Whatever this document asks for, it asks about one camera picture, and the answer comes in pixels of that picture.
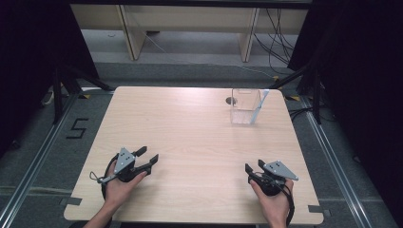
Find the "black metal stand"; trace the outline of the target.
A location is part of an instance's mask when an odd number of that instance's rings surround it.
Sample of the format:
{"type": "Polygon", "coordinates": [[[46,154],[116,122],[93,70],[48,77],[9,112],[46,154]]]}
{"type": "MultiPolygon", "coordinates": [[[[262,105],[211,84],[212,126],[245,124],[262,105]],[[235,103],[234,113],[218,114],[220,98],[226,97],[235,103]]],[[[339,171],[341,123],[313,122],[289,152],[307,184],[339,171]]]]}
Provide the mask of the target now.
{"type": "Polygon", "coordinates": [[[294,81],[295,79],[300,78],[300,81],[297,86],[297,93],[299,95],[306,95],[309,91],[312,92],[313,95],[313,115],[314,119],[317,121],[317,124],[321,124],[320,120],[320,75],[318,70],[313,67],[311,64],[307,64],[303,66],[299,70],[290,74],[289,76],[275,82],[272,85],[269,85],[269,89],[278,89],[286,84],[294,81]]]}
{"type": "Polygon", "coordinates": [[[60,64],[53,71],[53,96],[54,96],[54,120],[58,123],[63,116],[63,102],[62,102],[62,87],[67,90],[69,95],[78,95],[83,90],[77,79],[84,79],[85,81],[99,87],[104,91],[114,91],[115,87],[103,83],[99,78],[94,77],[80,70],[77,67],[69,66],[66,64],[60,64]]]}

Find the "clear plastic box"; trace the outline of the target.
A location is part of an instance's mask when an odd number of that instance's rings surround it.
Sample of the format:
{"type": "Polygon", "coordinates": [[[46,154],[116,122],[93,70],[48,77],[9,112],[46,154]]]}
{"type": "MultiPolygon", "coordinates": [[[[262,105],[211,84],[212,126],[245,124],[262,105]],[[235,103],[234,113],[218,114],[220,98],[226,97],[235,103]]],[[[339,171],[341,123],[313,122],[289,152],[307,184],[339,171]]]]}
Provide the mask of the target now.
{"type": "Polygon", "coordinates": [[[233,88],[230,97],[230,120],[232,124],[250,124],[253,112],[260,100],[260,90],[233,88]]]}

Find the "dark curtain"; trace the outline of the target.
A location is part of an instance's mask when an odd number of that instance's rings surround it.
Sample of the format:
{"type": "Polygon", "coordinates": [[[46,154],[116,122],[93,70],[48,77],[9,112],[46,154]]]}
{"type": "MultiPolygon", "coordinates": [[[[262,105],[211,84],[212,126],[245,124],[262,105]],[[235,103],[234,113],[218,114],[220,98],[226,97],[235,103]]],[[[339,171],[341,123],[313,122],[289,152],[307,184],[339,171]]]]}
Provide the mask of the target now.
{"type": "Polygon", "coordinates": [[[58,71],[98,79],[68,0],[0,0],[0,158],[58,71]]]}
{"type": "Polygon", "coordinates": [[[289,67],[318,76],[351,147],[403,227],[403,0],[312,0],[289,67]]]}

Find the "grey tape piece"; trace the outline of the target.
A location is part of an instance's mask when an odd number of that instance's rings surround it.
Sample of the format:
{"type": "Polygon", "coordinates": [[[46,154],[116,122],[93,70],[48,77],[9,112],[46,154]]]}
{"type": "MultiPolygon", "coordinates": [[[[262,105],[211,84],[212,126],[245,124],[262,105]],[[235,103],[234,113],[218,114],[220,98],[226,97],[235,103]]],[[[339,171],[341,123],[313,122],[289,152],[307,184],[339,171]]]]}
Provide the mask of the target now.
{"type": "Polygon", "coordinates": [[[60,205],[63,205],[63,206],[67,206],[67,205],[76,205],[76,206],[78,206],[78,205],[80,205],[81,204],[81,199],[79,199],[79,198],[72,198],[72,197],[69,197],[69,198],[62,198],[61,200],[60,200],[60,205]]]}
{"type": "Polygon", "coordinates": [[[320,205],[309,205],[308,210],[310,213],[321,213],[326,218],[332,215],[330,210],[323,209],[320,205]]]}

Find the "person's right hand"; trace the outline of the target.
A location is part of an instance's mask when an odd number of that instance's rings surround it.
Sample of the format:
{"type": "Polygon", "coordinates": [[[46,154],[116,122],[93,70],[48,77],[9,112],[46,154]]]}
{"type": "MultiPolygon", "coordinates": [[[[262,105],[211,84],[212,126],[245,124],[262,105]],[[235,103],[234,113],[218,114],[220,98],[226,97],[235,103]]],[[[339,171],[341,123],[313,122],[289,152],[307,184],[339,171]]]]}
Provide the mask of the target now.
{"type": "Polygon", "coordinates": [[[278,193],[275,196],[269,197],[262,192],[259,185],[253,180],[250,180],[249,184],[259,199],[261,211],[267,223],[269,219],[287,219],[290,206],[284,193],[278,193]]]}

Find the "light blue toothbrush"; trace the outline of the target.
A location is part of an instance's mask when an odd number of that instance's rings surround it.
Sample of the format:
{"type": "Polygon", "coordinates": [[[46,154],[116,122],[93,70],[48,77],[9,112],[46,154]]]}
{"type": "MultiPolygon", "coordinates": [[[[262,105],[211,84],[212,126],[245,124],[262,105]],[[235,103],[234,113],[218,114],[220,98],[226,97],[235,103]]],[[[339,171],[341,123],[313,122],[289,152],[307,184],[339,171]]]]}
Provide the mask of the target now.
{"type": "Polygon", "coordinates": [[[254,124],[256,122],[257,116],[259,115],[259,112],[260,112],[260,110],[262,108],[262,105],[263,105],[267,95],[269,94],[269,91],[270,91],[270,89],[263,89],[260,92],[260,100],[259,100],[257,108],[253,112],[250,124],[254,124]]]}

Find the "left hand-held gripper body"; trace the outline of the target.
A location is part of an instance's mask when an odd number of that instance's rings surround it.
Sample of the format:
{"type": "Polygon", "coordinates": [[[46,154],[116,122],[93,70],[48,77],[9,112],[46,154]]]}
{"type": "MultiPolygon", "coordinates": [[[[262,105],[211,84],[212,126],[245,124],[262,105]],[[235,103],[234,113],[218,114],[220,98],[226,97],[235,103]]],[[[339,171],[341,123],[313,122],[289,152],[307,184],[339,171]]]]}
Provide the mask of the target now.
{"type": "Polygon", "coordinates": [[[141,173],[139,167],[135,167],[137,155],[135,152],[129,152],[122,147],[117,155],[117,161],[114,168],[114,175],[123,182],[132,181],[138,174],[141,173]]]}

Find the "person's left hand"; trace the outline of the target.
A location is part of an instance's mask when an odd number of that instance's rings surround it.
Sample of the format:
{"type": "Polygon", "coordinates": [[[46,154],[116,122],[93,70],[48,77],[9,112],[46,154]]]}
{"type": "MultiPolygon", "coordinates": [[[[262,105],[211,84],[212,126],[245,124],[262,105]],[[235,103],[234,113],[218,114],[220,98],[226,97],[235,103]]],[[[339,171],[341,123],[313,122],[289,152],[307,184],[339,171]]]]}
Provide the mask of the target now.
{"type": "Polygon", "coordinates": [[[145,178],[146,172],[137,175],[129,182],[123,182],[119,179],[114,179],[106,184],[106,198],[104,206],[107,209],[117,210],[131,196],[134,188],[145,178]]]}

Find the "metal floor rail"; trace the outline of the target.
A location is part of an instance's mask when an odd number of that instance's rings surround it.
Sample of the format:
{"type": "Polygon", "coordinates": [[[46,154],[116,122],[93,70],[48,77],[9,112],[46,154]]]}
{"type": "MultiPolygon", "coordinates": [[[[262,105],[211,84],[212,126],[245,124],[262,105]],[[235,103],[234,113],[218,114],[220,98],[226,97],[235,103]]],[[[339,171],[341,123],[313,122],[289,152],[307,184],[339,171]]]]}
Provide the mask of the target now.
{"type": "Polygon", "coordinates": [[[312,111],[307,113],[307,119],[313,128],[313,131],[317,137],[317,140],[320,144],[322,152],[329,163],[329,166],[335,176],[338,187],[346,200],[346,203],[355,219],[355,223],[358,228],[373,228],[373,224],[371,223],[369,216],[359,199],[356,191],[354,190],[352,184],[350,183],[348,177],[344,169],[339,162],[336,153],[333,147],[330,144],[330,141],[325,134],[323,127],[320,123],[317,122],[312,111]]]}
{"type": "Polygon", "coordinates": [[[54,145],[56,138],[64,125],[67,114],[70,112],[77,99],[78,95],[69,95],[66,102],[63,104],[61,116],[51,126],[44,142],[30,163],[26,174],[23,176],[22,180],[13,191],[5,208],[0,213],[0,228],[10,228],[15,216],[28,195],[29,189],[36,180],[40,169],[48,157],[50,149],[54,145]]]}

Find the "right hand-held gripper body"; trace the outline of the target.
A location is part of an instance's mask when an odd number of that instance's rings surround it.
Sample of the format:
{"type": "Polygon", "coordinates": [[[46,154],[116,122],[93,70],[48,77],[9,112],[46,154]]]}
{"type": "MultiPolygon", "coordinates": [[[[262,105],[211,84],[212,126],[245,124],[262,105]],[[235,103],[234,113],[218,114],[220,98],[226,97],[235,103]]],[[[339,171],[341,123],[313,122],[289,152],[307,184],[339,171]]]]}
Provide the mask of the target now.
{"type": "Polygon", "coordinates": [[[298,180],[298,176],[281,161],[265,163],[261,172],[253,170],[251,180],[259,185],[266,196],[277,195],[284,188],[286,180],[298,180]]]}

